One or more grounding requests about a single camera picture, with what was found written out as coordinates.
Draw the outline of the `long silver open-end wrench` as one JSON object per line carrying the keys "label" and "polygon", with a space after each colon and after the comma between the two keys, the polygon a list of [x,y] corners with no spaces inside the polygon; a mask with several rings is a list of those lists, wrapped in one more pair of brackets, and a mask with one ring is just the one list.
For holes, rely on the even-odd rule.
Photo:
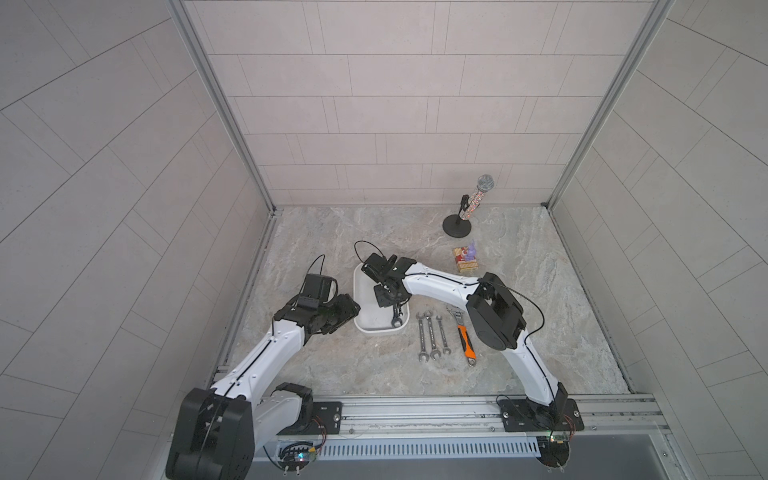
{"label": "long silver open-end wrench", "polygon": [[420,363],[426,363],[429,361],[430,356],[427,353],[426,350],[426,339],[425,339],[425,332],[424,332],[424,318],[422,313],[416,314],[417,324],[418,324],[418,332],[419,332],[419,341],[420,341],[420,351],[418,354],[418,359]]}

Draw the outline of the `small silver combination wrench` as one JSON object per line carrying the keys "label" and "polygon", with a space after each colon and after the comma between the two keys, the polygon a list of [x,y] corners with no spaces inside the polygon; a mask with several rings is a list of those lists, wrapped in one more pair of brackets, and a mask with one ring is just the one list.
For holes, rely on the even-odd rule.
{"label": "small silver combination wrench", "polygon": [[447,337],[446,337],[446,333],[445,333],[445,329],[444,329],[444,325],[443,325],[443,319],[442,319],[442,317],[440,315],[437,315],[436,316],[436,321],[437,321],[437,324],[438,324],[438,328],[439,328],[439,332],[440,332],[440,338],[441,338],[441,342],[442,342],[442,353],[445,356],[450,355],[452,353],[452,350],[451,350],[451,348],[448,345],[448,341],[447,341]]}

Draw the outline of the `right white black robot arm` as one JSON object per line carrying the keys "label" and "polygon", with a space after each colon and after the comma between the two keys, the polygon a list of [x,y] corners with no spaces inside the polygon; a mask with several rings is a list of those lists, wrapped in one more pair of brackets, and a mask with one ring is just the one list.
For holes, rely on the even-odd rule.
{"label": "right white black robot arm", "polygon": [[529,342],[524,309],[497,275],[460,276],[407,257],[386,259],[376,253],[362,262],[360,271],[374,282],[372,292],[381,307],[421,295],[466,312],[478,339],[502,352],[522,382],[536,422],[549,428],[564,420],[567,390]]}

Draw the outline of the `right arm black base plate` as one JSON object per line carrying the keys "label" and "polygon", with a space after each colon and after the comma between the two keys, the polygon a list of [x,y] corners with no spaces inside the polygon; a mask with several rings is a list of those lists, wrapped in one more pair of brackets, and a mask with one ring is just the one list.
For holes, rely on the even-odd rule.
{"label": "right arm black base plate", "polygon": [[576,401],[567,398],[560,407],[542,406],[525,397],[495,398],[506,432],[579,432],[584,422]]}

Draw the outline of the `silver ratchet wrench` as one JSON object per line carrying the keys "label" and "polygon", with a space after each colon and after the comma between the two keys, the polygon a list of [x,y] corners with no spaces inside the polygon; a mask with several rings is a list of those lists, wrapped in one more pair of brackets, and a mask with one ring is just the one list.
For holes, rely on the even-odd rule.
{"label": "silver ratchet wrench", "polygon": [[391,320],[391,325],[393,328],[400,328],[404,323],[402,307],[402,303],[396,303],[393,305],[393,316]]}

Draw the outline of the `white plastic storage box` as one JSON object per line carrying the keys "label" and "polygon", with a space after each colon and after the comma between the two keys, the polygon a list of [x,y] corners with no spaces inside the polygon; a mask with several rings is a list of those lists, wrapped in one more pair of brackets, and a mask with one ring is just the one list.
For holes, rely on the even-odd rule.
{"label": "white plastic storage box", "polygon": [[360,306],[354,318],[356,328],[369,336],[391,335],[401,332],[410,320],[409,305],[401,307],[401,322],[393,324],[393,307],[380,307],[375,297],[376,283],[362,271],[359,263],[353,273],[353,299]]}

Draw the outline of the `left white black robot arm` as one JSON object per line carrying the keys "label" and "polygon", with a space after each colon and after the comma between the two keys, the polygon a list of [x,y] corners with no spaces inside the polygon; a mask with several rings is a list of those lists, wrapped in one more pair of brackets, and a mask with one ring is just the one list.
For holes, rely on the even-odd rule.
{"label": "left white black robot arm", "polygon": [[285,384],[264,393],[291,357],[314,334],[335,332],[359,314],[348,294],[324,303],[290,300],[273,317],[268,333],[224,378],[183,399],[171,442],[168,479],[243,479],[259,447],[280,431],[309,423],[312,393]]}

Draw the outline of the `orange handled adjustable wrench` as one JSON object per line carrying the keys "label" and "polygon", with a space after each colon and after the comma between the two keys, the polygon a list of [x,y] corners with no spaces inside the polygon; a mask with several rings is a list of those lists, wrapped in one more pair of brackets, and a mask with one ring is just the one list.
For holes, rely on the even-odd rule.
{"label": "orange handled adjustable wrench", "polygon": [[451,305],[447,305],[446,309],[457,324],[464,357],[470,367],[475,367],[477,364],[477,354],[471,343],[468,329],[464,323],[463,313],[460,309]]}

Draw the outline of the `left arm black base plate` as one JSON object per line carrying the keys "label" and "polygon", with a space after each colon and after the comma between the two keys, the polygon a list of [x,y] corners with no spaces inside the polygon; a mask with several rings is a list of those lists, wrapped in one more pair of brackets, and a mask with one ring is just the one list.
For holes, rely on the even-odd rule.
{"label": "left arm black base plate", "polygon": [[319,435],[322,429],[336,435],[340,431],[343,403],[338,401],[308,402],[291,399],[276,414],[278,436]]}

